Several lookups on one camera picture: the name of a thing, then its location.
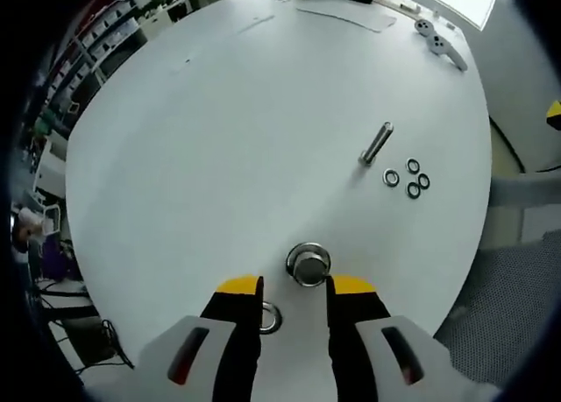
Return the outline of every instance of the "white round table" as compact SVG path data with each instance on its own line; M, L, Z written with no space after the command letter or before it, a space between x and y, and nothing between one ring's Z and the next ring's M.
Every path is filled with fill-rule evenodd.
M437 331L486 216L486 101L460 32L438 28L465 73L411 19L369 12L397 21L375 33L294 1L221 1L141 48L85 110L68 145L70 230L133 362L220 283L263 275L285 322L262 339L253 399L335 400L324 287L301 288L284 268L299 242L322 244L332 273L368 279L391 314ZM359 154L386 121L394 134L364 169ZM411 157L431 181L415 201ZM382 182L387 168L398 187Z

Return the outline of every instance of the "gray chair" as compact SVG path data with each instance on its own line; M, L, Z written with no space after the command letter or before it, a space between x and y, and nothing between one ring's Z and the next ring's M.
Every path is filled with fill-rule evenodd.
M561 203L561 173L492 181L490 206ZM535 243L480 250L435 338L472 380L503 386L532 349L561 297L561 230Z
M561 203L561 170L491 180L490 207L531 208Z

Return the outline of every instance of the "eyelet ring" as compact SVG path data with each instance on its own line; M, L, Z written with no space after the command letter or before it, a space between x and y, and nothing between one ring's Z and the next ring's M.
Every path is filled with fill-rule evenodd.
M273 323L271 323L268 326L261 326L259 328L259 334L260 335L274 334L277 330L281 328L281 324L282 324L281 311L277 306L267 301L263 301L263 310L269 312L273 316Z
M406 192L409 198L417 199L419 196L421 196L421 187L414 181L411 181L407 184Z
M416 159L407 159L407 163L405 163L405 167L407 171L411 174L417 174L421 170L421 165Z
M423 190L426 190L430 187L430 179L425 173L421 173L417 176L417 184Z
M384 172L382 179L387 186L396 187L400 182L400 175L395 170L388 168Z

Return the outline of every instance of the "metal bolt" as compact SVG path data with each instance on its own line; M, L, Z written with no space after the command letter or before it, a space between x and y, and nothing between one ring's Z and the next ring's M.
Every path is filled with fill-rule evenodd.
M394 126L390 122L382 124L382 127L376 134L376 138L374 138L368 149L360 154L359 162L364 166L371 166L376 155L380 152L392 133L394 133Z

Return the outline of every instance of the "metal ring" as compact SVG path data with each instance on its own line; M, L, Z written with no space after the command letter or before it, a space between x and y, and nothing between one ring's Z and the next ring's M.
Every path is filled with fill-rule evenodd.
M417 199L419 196L421 196L421 187L414 181L411 181L407 184L406 192L409 198Z
M301 265L302 260L300 257L308 257L309 259L315 259L317 262L323 264L324 275L313 283L308 283L303 281L298 275L298 266ZM314 287L320 286L325 281L325 278L330 273L331 269L331 257L329 252L324 249L318 243L299 243L297 244L287 256L286 267L288 274L294 278L294 280L300 286Z
M421 170L421 165L416 159L407 159L407 163L405 163L405 167L407 171L411 174L417 174Z
M384 183L390 187L396 187L400 182L400 175L393 169L388 168L382 176Z
M259 328L259 333L261 335L274 334L277 330L279 330L282 324L281 311L277 308L277 306L267 301L263 301L263 310L273 315L273 323L265 327L261 325L261 327Z
M421 173L417 176L417 183L421 189L428 189L430 187L430 179L425 173Z

